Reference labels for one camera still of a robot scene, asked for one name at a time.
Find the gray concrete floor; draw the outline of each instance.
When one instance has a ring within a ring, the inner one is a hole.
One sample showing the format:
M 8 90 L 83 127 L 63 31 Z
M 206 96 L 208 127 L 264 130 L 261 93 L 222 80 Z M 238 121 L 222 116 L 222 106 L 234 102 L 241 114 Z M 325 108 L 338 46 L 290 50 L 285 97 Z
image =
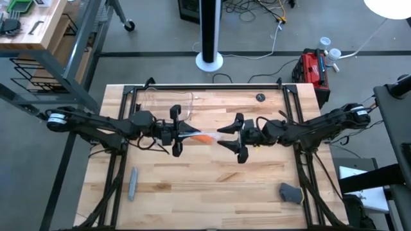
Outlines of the gray concrete floor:
M 104 51 L 191 51 L 199 39 L 199 26 L 179 19 L 176 1 L 120 0 L 125 14 L 133 19 L 137 31 L 126 33 L 114 15 Z M 256 12 L 257 19 L 244 23 L 236 14 L 224 13 L 221 21 L 221 51 L 268 51 L 274 20 Z M 279 32 L 276 51 L 302 51 L 315 47 L 322 36 L 332 40 L 331 47 L 341 50 L 357 48 L 382 22 L 363 1 L 299 1 L 293 10 L 287 7 L 288 22 Z M 411 28 L 405 21 L 388 21 L 365 50 L 410 50 Z M 273 73 L 283 63 L 297 57 L 269 57 L 258 61 L 226 58 L 220 73 L 229 74 L 235 83 L 245 83 L 249 76 Z M 394 82 L 409 73 L 410 56 L 359 56 L 338 61 L 340 73 L 329 71 L 330 101 L 322 112 L 359 102 L 372 94 L 377 85 Z M 2 83 L 10 86 L 16 76 L 12 64 L 0 59 Z M 290 81 L 293 64 L 277 76 Z M 90 94 L 101 103 L 106 84 L 144 83 L 154 77 L 159 83 L 211 83 L 212 75 L 202 73 L 194 58 L 102 58 L 98 64 Z M 274 83 L 277 78 L 262 77 L 256 83 Z M 227 83 L 226 79 L 216 79 Z M 0 101 L 0 227 L 7 230 L 38 230 L 53 185 L 67 134 L 50 132 L 44 123 Z M 376 110 L 372 121 L 381 119 Z M 346 146 L 361 157 L 375 157 L 379 166 L 396 162 L 383 125 L 351 139 Z M 334 157 L 350 153 L 331 148 Z M 74 147 L 62 194 L 57 206 L 53 229 L 73 224 L 76 206 L 87 167 L 89 145 L 80 139 Z

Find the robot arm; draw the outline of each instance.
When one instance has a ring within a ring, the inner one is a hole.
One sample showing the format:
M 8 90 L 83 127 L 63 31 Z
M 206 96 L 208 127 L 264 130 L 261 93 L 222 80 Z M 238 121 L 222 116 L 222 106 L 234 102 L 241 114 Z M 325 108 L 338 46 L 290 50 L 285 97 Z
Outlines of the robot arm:
M 267 121 L 263 129 L 260 129 L 258 125 L 260 119 Z M 254 126 L 253 120 L 244 120 L 244 115 L 237 113 L 232 125 L 217 131 L 230 134 L 238 132 L 238 139 L 218 141 L 218 143 L 238 154 L 238 163 L 243 164 L 249 156 L 246 145 L 272 146 L 278 143 L 291 146 L 299 143 L 303 151 L 314 152 L 324 139 L 334 139 L 345 129 L 365 128 L 370 121 L 367 108 L 357 103 L 346 104 L 342 108 L 301 124 L 294 121 L 286 123 L 286 121 L 258 117 L 256 126 Z
M 179 157 L 182 152 L 182 141 L 179 137 L 184 132 L 199 132 L 199 130 L 179 121 L 181 106 L 170 108 L 170 118 L 173 123 L 156 119 L 149 111 L 138 111 L 128 119 L 117 120 L 110 117 L 93 115 L 73 107 L 62 107 L 46 111 L 47 127 L 54 132 L 76 132 L 87 142 L 100 142 L 104 148 L 119 150 L 128 140 L 140 139 L 142 136 L 153 137 L 161 141 L 163 146 L 169 146 L 174 141 L 173 156 Z M 101 130 L 114 133 L 107 134 Z

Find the wooden table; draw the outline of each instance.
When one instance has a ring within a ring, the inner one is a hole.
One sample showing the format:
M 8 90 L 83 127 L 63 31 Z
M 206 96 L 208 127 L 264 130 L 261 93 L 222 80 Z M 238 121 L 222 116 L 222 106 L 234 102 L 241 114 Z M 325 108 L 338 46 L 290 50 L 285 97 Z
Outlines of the wooden table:
M 22 14 L 19 19 L 22 29 L 20 33 L 14 37 L 0 37 L 0 49 L 47 49 L 66 3 L 67 0 L 53 0 L 50 7 L 43 8 L 33 3 L 30 11 Z M 7 18 L 5 7 L 0 10 L 4 11 L 4 18 Z M 33 35 L 29 35 L 37 21 L 44 21 L 44 23 L 37 26 Z
M 312 85 L 298 84 L 298 91 L 304 118 L 319 116 Z M 107 86 L 101 115 L 118 117 L 122 92 L 123 85 Z M 255 99 L 260 92 L 267 97 L 262 103 Z M 278 110 L 285 111 L 280 90 L 196 90 L 193 95 L 196 99 L 193 100 L 191 119 L 187 122 L 202 131 L 215 132 L 217 128 L 231 124 L 237 112 L 244 113 L 246 119 L 257 116 L 284 119 L 278 113 Z M 162 99 L 157 100 L 157 108 L 151 107 L 156 116 L 166 115 L 176 96 L 169 92 L 152 92 L 147 98 Z M 142 101 L 144 92 L 137 95 L 137 103 Z M 235 135 L 222 137 L 235 138 Z M 302 206 L 281 201 L 278 193 L 281 182 L 299 186 L 291 147 L 249 147 L 247 163 L 237 164 L 236 156 L 217 143 L 205 145 L 188 139 L 183 144 L 184 151 L 179 158 L 129 147 L 116 228 L 306 228 Z M 321 145 L 318 155 L 338 186 L 329 147 Z M 79 225 L 101 199 L 108 164 L 108 154 L 90 158 L 74 225 Z M 132 167 L 139 171 L 133 202 L 127 200 Z M 316 160 L 314 167 L 322 198 L 337 217 L 347 223 L 345 208 Z M 310 204 L 313 221 L 318 223 L 312 198 Z

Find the gray metal bar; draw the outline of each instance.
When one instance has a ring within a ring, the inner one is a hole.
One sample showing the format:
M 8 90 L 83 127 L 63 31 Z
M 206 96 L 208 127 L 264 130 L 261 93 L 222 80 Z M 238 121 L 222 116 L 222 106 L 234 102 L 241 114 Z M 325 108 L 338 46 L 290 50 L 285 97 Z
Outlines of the gray metal bar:
M 90 90 L 92 79 L 94 78 L 94 72 L 97 67 L 98 60 L 100 58 L 101 50 L 103 49 L 105 37 L 107 31 L 109 30 L 111 18 L 113 16 L 113 7 L 108 5 L 107 7 L 107 22 L 100 24 L 96 38 L 94 39 L 94 45 L 92 48 L 92 53 L 90 54 L 90 61 L 87 64 L 81 85 L 88 92 Z
M 71 80 L 70 84 L 76 94 L 75 100 L 77 100 L 78 103 L 83 104 L 89 110 L 98 114 L 100 107 L 98 106 L 97 102 L 89 95 L 89 93 L 80 84 L 78 84 L 76 80 Z
M 66 71 L 63 74 L 63 78 L 69 80 L 70 82 L 75 79 L 77 75 L 78 67 L 82 61 L 84 49 L 87 45 L 100 3 L 101 0 L 92 0 L 87 3 L 82 25 L 77 31 L 76 40 L 70 54 L 70 59 L 67 62 Z
M 74 99 L 73 96 L 71 96 L 70 94 L 67 93 L 54 93 L 54 92 L 50 92 L 50 93 L 45 93 L 45 92 L 32 92 L 32 93 L 24 93 L 24 94 L 20 94 L 21 96 L 24 96 L 25 94 L 29 95 L 29 96 L 34 96 L 36 98 L 39 97 L 56 97 L 56 99 L 58 100 L 70 100 L 70 99 Z
M 126 16 L 124 15 L 123 9 L 121 8 L 121 5 L 118 0 L 110 0 L 110 4 L 113 6 L 114 11 L 116 12 L 117 16 L 120 18 L 120 21 L 128 26 L 131 27 L 131 25 L 128 23 Z
M 411 190 L 406 185 L 391 185 L 392 195 L 397 207 L 403 230 L 411 230 Z
M 63 78 L 63 67 L 48 50 L 32 53 L 32 55 L 39 64 L 46 68 L 46 70 L 74 96 L 74 99 L 78 100 L 78 103 L 84 104 L 85 107 L 95 113 L 100 111 L 97 102 L 76 82 L 76 80 L 68 82 Z
M 64 68 L 48 50 L 34 51 L 29 54 L 60 82 L 64 74 Z
M 33 105 L 76 105 L 78 102 L 76 100 L 13 100 L 13 103 L 18 105 L 33 104 Z
M 28 113 L 31 116 L 38 116 L 40 111 L 35 106 L 31 105 L 27 101 L 24 101 L 24 98 L 19 96 L 14 91 L 10 90 L 8 87 L 4 86 L 0 83 L 0 98 L 5 100 L 6 102 L 12 104 L 13 106 L 17 107 L 18 109 Z

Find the orange object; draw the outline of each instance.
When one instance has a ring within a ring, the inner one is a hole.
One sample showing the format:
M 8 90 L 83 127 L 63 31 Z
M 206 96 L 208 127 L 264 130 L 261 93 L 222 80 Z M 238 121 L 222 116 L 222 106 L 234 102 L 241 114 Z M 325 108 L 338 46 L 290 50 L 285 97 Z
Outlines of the orange object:
M 209 135 L 194 135 L 192 137 L 190 137 L 196 141 L 200 141 L 204 144 L 208 144 L 208 145 L 212 145 L 213 144 L 213 138 Z

